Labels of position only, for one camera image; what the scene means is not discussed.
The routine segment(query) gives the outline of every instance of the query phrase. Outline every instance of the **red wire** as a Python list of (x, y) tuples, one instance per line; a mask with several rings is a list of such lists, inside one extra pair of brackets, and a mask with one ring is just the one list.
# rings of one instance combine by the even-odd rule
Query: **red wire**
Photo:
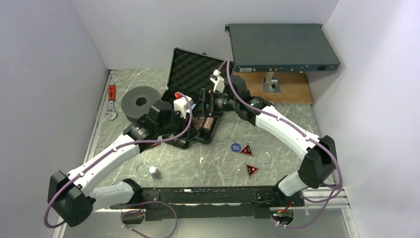
[(285, 208), (285, 209), (283, 209), (283, 210), (280, 210), (280, 212), (279, 213), (284, 213), (284, 212), (286, 212), (287, 211), (287, 209), (289, 209), (289, 207), (292, 205), (292, 201), (290, 201), (289, 202), (289, 204), (287, 204), (287, 207)]

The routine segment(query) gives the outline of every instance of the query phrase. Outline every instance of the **blue round sticker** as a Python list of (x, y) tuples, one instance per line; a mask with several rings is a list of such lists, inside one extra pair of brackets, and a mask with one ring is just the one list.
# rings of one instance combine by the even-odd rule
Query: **blue round sticker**
[(233, 152), (238, 153), (241, 151), (241, 145), (238, 143), (233, 143), (232, 146), (230, 147), (232, 149)]

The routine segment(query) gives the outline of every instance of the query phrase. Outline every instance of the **marble surface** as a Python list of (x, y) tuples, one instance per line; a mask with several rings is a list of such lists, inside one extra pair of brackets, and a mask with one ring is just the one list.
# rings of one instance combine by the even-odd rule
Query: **marble surface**
[[(162, 95), (167, 89), (168, 75), (169, 69), (123, 69), (117, 72), (115, 109), (118, 118), (114, 121), (104, 119), (95, 155), (109, 146), (130, 124), (121, 110), (122, 96), (138, 86), (153, 87)], [(319, 134), (310, 105), (276, 104), (275, 107), (303, 129)], [(242, 147), (250, 144), (255, 156), (232, 152), (230, 147), (235, 142)], [(267, 153), (271, 159), (262, 163), (267, 159)], [(156, 165), (161, 177), (139, 176), (136, 168), (142, 162)], [(240, 120), (235, 113), (226, 113), (219, 121), (211, 144), (191, 142), (185, 150), (161, 144), (125, 162), (100, 186), (126, 178), (132, 178), (142, 187), (274, 185), (299, 168), (300, 163), (298, 156), (273, 135)], [(260, 170), (248, 178), (246, 164)]]

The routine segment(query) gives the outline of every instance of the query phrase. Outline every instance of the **warning triangle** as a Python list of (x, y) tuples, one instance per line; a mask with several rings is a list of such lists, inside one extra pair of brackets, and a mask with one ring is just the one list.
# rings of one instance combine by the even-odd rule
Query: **warning triangle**
[(247, 166), (247, 172), (248, 172), (248, 176), (251, 177), (252, 175), (254, 175), (259, 168), (252, 166), (252, 165), (246, 165)]
[(252, 153), (251, 147), (249, 145), (245, 146), (245, 148), (240, 153), (254, 156), (254, 154)]

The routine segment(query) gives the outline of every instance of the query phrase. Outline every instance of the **metal base plate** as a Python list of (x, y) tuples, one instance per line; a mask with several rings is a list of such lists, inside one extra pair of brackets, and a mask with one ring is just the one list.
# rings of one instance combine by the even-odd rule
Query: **metal base plate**
[(262, 90), (265, 93), (281, 93), (280, 84), (278, 83), (277, 78), (272, 78), (271, 83), (265, 83), (265, 79), (263, 79), (261, 81), (261, 84), (262, 84)]

